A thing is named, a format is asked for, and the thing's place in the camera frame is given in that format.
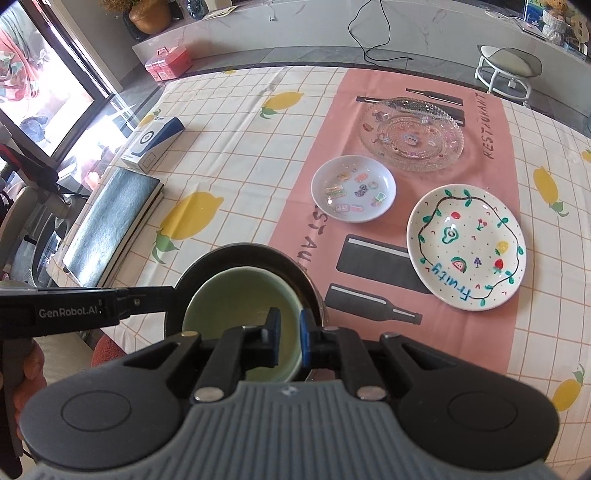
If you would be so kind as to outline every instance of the glass plate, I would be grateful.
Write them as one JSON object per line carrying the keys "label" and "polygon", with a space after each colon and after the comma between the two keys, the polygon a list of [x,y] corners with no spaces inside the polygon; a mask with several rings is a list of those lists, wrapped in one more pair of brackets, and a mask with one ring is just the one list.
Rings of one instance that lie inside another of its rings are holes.
{"label": "glass plate", "polygon": [[457,123],[431,103],[393,98],[370,105],[359,136],[378,159],[409,171],[433,171],[454,163],[464,149]]}

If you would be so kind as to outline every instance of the gray book cover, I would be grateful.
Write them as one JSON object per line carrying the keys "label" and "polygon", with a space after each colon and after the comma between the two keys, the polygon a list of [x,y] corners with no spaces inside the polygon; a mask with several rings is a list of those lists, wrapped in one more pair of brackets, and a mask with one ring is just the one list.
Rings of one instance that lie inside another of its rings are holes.
{"label": "gray book cover", "polygon": [[64,256],[64,265],[80,285],[104,285],[161,189],[159,179],[116,168]]}

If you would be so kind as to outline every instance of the black pan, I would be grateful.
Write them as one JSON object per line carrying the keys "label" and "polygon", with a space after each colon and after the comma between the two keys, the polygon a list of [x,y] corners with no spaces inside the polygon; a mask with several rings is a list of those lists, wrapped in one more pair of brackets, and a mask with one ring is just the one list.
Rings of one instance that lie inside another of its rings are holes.
{"label": "black pan", "polygon": [[169,337],[182,331],[189,303],[207,280],[235,267],[264,268],[281,277],[298,295],[303,307],[312,311],[316,323],[319,326],[324,324],[327,316],[322,297],[308,275],[291,258],[265,245],[232,244],[201,257],[178,281],[176,304],[164,319],[164,336]]}

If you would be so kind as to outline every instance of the white stool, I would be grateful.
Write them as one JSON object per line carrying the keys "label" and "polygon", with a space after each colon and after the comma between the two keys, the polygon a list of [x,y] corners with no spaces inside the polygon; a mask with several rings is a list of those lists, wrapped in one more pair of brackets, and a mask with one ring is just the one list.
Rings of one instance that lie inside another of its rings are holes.
{"label": "white stool", "polygon": [[[480,50],[480,62],[474,77],[488,87],[489,93],[495,92],[505,98],[526,105],[531,94],[531,85],[527,79],[537,77],[542,73],[540,59],[517,48],[478,45],[478,49]],[[490,74],[490,72],[486,71],[489,67],[493,69],[493,72],[490,81],[487,82],[483,77],[483,73]],[[496,87],[500,86],[499,78],[509,80],[506,90],[500,90]],[[518,95],[516,90],[518,83],[525,90],[525,95]]]}

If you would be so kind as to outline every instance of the pink placemat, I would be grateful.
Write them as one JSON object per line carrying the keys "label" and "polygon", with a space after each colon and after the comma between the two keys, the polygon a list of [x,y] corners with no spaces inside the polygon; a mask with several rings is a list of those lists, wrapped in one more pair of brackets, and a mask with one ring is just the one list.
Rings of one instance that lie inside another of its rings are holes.
{"label": "pink placemat", "polygon": [[[354,225],[323,215],[315,208],[310,194],[310,182],[316,170],[340,155],[371,156],[358,134],[358,119],[368,106],[357,102],[356,97],[407,96],[429,101],[407,92],[407,88],[462,99],[463,106],[454,106],[464,110],[466,120],[462,129],[465,147],[461,157],[453,166],[432,173],[408,173],[392,168],[398,187],[396,200],[384,216],[373,222]],[[407,221],[417,201],[433,188],[449,183],[467,183],[489,190],[519,219],[513,146],[501,100],[437,80],[350,69],[340,84],[269,244],[304,267],[323,297],[327,298],[330,289],[333,296],[328,298],[328,303],[338,307],[329,309],[331,325],[355,329],[366,339],[377,339],[383,332],[401,332],[452,355],[506,373],[518,296],[487,312],[464,312],[444,304],[432,294],[423,293],[425,289],[421,288],[405,256],[396,255],[397,273],[389,274],[381,268],[388,252],[405,251]],[[367,304],[364,303],[367,297],[374,298],[369,304],[377,305],[377,310],[367,309],[365,313],[363,305]],[[374,319],[348,313],[351,305],[346,299],[360,302],[357,308],[364,311],[363,316]],[[375,321],[380,309],[396,309],[402,312],[397,318],[408,320]]]}

